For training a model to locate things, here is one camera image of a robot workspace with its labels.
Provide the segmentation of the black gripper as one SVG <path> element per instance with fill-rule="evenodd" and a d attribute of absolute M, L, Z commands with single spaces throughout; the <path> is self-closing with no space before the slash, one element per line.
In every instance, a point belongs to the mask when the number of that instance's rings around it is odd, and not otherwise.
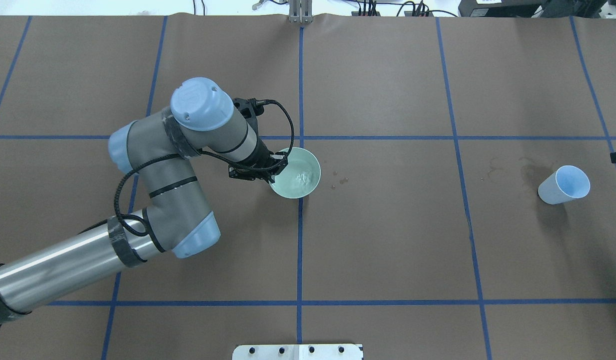
<path fill-rule="evenodd" d="M 271 152 L 262 140 L 258 140 L 249 157 L 235 162 L 237 167 L 228 167 L 228 175 L 231 179 L 247 182 L 263 180 L 266 183 L 275 183 L 275 177 L 283 171 L 283 166 L 287 165 L 288 157 L 288 152 Z"/>

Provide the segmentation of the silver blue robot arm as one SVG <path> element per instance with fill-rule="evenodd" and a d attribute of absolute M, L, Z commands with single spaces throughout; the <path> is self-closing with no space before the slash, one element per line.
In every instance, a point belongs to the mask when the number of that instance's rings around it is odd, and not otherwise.
<path fill-rule="evenodd" d="M 213 80 L 195 77 L 170 104 L 114 132 L 109 156 L 123 173 L 114 213 L 61 243 L 0 264 L 0 326 L 160 253 L 184 259 L 213 246 L 220 230 L 191 165 L 196 157 L 228 164 L 230 178 L 274 183 L 288 150 L 271 152 L 257 116 L 273 99 L 231 98 Z"/>

